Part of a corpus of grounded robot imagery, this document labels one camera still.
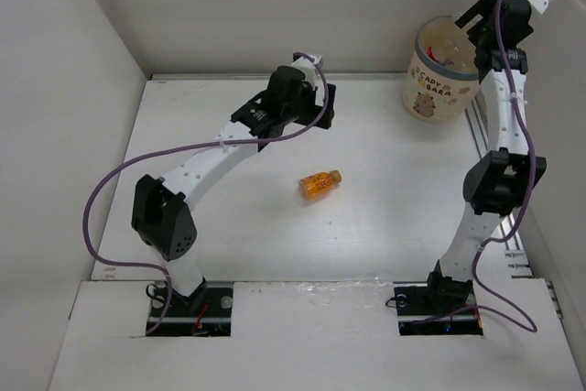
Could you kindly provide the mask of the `large clear plastic bottle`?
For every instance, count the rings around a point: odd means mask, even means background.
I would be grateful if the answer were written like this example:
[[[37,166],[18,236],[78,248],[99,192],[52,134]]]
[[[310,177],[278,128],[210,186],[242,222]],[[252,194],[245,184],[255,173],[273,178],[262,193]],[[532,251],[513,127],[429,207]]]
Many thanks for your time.
[[[468,40],[457,42],[447,39],[442,44],[441,63],[452,71],[469,72],[476,71],[474,66],[475,47]]]

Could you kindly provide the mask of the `orange bottle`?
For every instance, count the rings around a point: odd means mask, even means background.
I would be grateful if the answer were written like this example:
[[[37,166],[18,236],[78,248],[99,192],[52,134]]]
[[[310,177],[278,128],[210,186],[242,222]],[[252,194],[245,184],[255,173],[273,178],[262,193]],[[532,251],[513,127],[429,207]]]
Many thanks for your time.
[[[320,172],[301,179],[298,189],[306,201],[320,198],[342,182],[339,170]]]

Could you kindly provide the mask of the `clear bottle red label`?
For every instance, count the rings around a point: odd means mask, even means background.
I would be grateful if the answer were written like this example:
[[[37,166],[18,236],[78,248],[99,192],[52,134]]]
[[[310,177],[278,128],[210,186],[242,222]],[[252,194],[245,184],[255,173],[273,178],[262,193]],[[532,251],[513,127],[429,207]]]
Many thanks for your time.
[[[451,40],[428,46],[426,49],[427,56],[441,66],[453,65],[455,47]]]

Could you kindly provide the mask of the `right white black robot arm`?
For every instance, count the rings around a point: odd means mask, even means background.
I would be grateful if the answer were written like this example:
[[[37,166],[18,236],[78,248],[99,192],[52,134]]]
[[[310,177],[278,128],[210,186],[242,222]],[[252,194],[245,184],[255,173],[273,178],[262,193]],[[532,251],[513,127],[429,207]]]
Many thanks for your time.
[[[456,22],[475,47],[474,65],[486,100],[488,149],[463,182],[465,211],[446,253],[429,274],[423,300],[434,315],[464,307],[477,282],[483,249],[513,211],[525,213],[532,190],[547,168],[530,139],[524,89],[528,62],[518,44],[533,31],[532,13],[542,14],[549,0],[479,0]]]

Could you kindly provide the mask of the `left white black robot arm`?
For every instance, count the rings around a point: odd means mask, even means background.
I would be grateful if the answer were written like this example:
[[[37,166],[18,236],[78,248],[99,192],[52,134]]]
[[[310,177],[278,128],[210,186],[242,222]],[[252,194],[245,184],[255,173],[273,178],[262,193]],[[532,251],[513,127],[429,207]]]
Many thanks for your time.
[[[328,129],[336,87],[325,85],[327,101],[317,105],[315,76],[298,64],[280,66],[266,88],[231,115],[211,147],[179,167],[136,184],[131,226],[164,261],[172,283],[172,303],[184,314],[203,306],[206,280],[192,249],[197,228],[192,213],[203,196],[239,163],[282,136],[291,123]]]

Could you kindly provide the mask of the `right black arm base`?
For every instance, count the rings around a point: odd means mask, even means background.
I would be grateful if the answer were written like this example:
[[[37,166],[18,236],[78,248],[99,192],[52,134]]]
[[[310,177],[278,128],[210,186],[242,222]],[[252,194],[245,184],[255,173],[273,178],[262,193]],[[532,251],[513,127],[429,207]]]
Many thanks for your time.
[[[433,297],[426,283],[394,284],[394,293],[385,305],[396,311],[400,336],[483,336],[476,310],[465,310],[450,317],[450,312],[465,308],[467,304]]]

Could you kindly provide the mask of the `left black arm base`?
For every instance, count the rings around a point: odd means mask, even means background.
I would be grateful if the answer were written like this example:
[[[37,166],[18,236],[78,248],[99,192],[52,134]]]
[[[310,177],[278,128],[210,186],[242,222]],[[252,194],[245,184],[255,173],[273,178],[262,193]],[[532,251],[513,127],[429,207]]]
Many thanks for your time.
[[[163,309],[168,294],[165,284],[149,284],[146,295],[150,300],[146,320],[149,337],[229,337],[232,329],[234,283],[210,282],[204,292],[196,294],[195,306],[190,308],[176,294],[167,312]]]

